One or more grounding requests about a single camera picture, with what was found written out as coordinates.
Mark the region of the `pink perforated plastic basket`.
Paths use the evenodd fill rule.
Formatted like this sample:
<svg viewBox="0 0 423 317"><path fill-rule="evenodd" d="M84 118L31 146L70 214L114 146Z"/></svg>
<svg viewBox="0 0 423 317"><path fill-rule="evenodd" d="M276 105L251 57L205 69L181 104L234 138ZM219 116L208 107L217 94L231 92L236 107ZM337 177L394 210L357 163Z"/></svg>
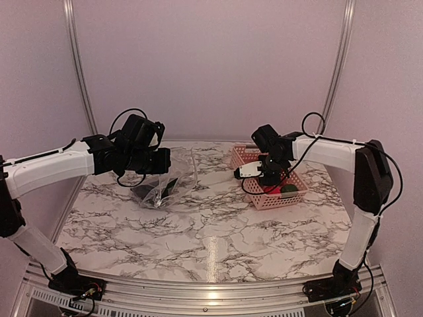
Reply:
<svg viewBox="0 0 423 317"><path fill-rule="evenodd" d="M261 155L259 149L254 148L252 145L233 145L231 151L231 167L236 169L241 165L247 164L258 160L258 156ZM257 179L247 179L244 183L244 189L253 193L248 194L248 198L254 203L258 210L275 209L279 207L287 207L299 203L309 191L309 188L299 175L292 172L289 178L284 178L279 187L283 187L286 184L294 184L297 186L298 191L287 194L279 195L257 195L257 193L263 192L263 186L258 183Z"/></svg>

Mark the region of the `dark purple eggplant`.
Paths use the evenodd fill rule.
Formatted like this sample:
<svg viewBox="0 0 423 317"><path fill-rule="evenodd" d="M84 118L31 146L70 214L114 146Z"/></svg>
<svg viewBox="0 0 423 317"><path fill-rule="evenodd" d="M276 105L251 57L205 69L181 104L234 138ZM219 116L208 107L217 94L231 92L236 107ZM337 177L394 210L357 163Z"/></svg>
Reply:
<svg viewBox="0 0 423 317"><path fill-rule="evenodd" d="M142 205L154 206L156 204L158 191L155 186L139 185L132 188L131 192Z"/></svg>

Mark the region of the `long green cucumber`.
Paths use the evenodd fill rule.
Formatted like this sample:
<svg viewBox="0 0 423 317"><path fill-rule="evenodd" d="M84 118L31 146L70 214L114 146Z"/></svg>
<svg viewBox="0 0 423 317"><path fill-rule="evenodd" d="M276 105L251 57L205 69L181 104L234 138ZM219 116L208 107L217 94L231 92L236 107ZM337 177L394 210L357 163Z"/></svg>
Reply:
<svg viewBox="0 0 423 317"><path fill-rule="evenodd" d="M173 178L167 185L166 185L166 187L165 187L165 189L163 190L163 192L162 192L162 198L166 198L166 197L169 197L172 193L173 193L173 190L174 190L174 188L175 188L175 186L176 186L176 184L177 184L177 182L178 182L178 178Z"/></svg>

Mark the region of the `clear zip top bag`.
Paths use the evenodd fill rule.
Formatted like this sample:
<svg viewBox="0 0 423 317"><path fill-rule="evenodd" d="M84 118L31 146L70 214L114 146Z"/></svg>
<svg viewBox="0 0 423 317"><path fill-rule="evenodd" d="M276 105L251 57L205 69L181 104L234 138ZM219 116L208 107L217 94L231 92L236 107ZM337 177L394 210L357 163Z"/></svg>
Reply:
<svg viewBox="0 0 423 317"><path fill-rule="evenodd" d="M198 181L198 169L193 148L171 149L171 167L166 174L152 176L132 189L142 207L165 210L181 202Z"/></svg>

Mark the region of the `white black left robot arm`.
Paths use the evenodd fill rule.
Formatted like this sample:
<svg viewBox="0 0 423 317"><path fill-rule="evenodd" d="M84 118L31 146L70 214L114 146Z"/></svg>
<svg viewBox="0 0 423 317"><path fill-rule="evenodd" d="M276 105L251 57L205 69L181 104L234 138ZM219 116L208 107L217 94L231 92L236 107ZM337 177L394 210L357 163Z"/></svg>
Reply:
<svg viewBox="0 0 423 317"><path fill-rule="evenodd" d="M141 176L166 174L171 151L161 146L165 125L130 115L121 129L96 134L29 157L1 161L1 237L40 262L70 294L83 289L70 256L24 220L19 198L57 182L127 171Z"/></svg>

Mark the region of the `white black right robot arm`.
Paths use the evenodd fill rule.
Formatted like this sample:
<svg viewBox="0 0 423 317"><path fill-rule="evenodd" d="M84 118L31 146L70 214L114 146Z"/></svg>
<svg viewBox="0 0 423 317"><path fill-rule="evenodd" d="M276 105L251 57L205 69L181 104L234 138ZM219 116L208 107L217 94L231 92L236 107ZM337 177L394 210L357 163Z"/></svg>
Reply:
<svg viewBox="0 0 423 317"><path fill-rule="evenodd" d="M328 280L327 289L334 296L343 295L353 285L351 273L362 266L380 226L381 214L393 188L393 176L388 157L378 140L367 143L331 139L322 135L292 132L279 135L270 125L264 125L252 135L261 153L254 168L260 179L288 171L292 162L303 160L351 172L354 216L339 260L336 274Z"/></svg>

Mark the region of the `green bell pepper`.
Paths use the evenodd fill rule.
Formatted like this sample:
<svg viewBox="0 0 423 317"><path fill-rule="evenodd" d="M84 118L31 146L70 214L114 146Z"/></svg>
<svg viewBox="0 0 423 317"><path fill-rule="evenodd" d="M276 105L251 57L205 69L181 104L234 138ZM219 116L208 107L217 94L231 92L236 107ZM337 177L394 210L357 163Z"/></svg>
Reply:
<svg viewBox="0 0 423 317"><path fill-rule="evenodd" d="M293 192L297 192L297 191L298 191L298 188L294 184L286 184L286 185L284 185L283 187L280 188L281 194L293 193Z"/></svg>

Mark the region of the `pink red apple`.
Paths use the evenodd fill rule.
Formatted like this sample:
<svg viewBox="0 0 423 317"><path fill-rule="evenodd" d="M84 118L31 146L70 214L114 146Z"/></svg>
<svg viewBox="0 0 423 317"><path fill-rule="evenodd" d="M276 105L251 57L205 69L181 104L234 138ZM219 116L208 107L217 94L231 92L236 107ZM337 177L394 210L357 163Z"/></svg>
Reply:
<svg viewBox="0 0 423 317"><path fill-rule="evenodd" d="M265 186L263 192L267 195L279 195L281 193L281 187L279 186Z"/></svg>

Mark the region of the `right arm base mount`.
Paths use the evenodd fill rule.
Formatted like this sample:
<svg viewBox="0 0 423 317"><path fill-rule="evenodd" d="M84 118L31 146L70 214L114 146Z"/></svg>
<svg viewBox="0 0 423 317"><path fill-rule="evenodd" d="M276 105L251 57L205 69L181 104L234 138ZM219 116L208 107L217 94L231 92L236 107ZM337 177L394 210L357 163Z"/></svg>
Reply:
<svg viewBox="0 0 423 317"><path fill-rule="evenodd" d="M303 294L309 302L335 299L362 290L358 270L349 270L336 262L332 276L307 281L303 284Z"/></svg>

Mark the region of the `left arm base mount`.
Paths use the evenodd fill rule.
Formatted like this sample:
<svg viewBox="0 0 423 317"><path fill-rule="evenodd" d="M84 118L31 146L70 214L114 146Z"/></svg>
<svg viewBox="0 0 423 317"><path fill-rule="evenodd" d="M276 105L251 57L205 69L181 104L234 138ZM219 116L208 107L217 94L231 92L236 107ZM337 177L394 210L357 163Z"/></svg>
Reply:
<svg viewBox="0 0 423 317"><path fill-rule="evenodd" d="M66 259L66 267L58 274L51 274L48 287L55 291L75 295L80 298L82 298L82 294L93 289L93 298L95 300L101 300L106 281L99 278L80 275L70 255L63 248L61 248L61 251Z"/></svg>

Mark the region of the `left aluminium frame post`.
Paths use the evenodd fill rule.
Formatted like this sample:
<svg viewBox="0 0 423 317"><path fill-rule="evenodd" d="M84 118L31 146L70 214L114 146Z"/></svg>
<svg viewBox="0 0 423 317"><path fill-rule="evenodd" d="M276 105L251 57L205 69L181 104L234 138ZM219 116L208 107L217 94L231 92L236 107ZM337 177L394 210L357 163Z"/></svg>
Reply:
<svg viewBox="0 0 423 317"><path fill-rule="evenodd" d="M69 44L71 48L71 58L73 60L73 66L75 69L77 86L79 88L79 93L81 95L83 110L85 113L89 131L91 132L91 134L96 135L98 134L98 126L96 124L95 113L91 104L87 81L86 81L85 73L83 69L83 61L82 61L81 51L79 47L79 39L77 34L77 24L75 20L74 1L63 0L63 11L65 15L65 23L67 27Z"/></svg>

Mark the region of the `aluminium frame post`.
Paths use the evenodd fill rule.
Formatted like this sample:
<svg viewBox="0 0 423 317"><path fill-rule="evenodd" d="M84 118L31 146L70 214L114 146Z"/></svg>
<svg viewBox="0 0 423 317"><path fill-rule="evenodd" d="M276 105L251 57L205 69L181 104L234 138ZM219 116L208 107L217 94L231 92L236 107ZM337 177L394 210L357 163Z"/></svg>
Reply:
<svg viewBox="0 0 423 317"><path fill-rule="evenodd" d="M75 20L74 1L63 0L63 11L65 15L65 23L67 27L69 44L71 48L71 58L73 60L73 66L75 69L77 86L79 88L79 93L81 95L83 110L85 113L89 131L91 132L91 134L96 135L98 134L98 126L96 124L95 113L91 104L87 81L86 81L85 73L83 69L83 61L82 61L81 51L79 47L79 39L77 34L77 24Z"/></svg>
<svg viewBox="0 0 423 317"><path fill-rule="evenodd" d="M334 108L334 103L336 100L336 93L340 84L342 72L346 63L348 56L348 50L350 47L353 23L354 23L354 13L356 10L356 1L347 0L345 1L344 13L342 16L342 25L340 31L340 39L338 43L338 49L335 56L334 69L332 72L332 77L330 80L327 96L325 99L323 107L323 118L326 125L330 120L330 115Z"/></svg>

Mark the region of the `right aluminium frame post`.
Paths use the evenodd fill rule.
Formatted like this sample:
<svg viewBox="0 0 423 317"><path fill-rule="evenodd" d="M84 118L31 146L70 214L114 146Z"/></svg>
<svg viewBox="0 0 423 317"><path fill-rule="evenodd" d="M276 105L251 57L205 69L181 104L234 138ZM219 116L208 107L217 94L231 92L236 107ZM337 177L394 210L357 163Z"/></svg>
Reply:
<svg viewBox="0 0 423 317"><path fill-rule="evenodd" d="M344 13L342 16L342 25L340 31L340 39L338 43L338 49L335 56L334 69L332 72L332 77L330 80L327 96L325 99L323 107L323 118L326 125L330 120L330 115L334 108L334 103L336 100L336 93L340 84L342 72L346 63L348 56L348 50L350 47L353 23L354 23L354 13L356 10L356 1L347 0L345 1Z"/></svg>

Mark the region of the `aluminium front rail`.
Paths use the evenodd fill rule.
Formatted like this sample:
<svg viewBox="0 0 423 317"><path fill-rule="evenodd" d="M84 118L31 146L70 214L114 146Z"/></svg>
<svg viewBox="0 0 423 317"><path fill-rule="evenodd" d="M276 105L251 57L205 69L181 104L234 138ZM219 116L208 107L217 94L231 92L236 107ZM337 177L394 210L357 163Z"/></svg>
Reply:
<svg viewBox="0 0 423 317"><path fill-rule="evenodd" d="M336 299L309 302L309 277L279 281L200 283L119 277L87 270L83 275L105 281L102 298L72 302L71 295L48 288L37 263L24 273L9 316L398 316L383 270L361 269L362 289Z"/></svg>

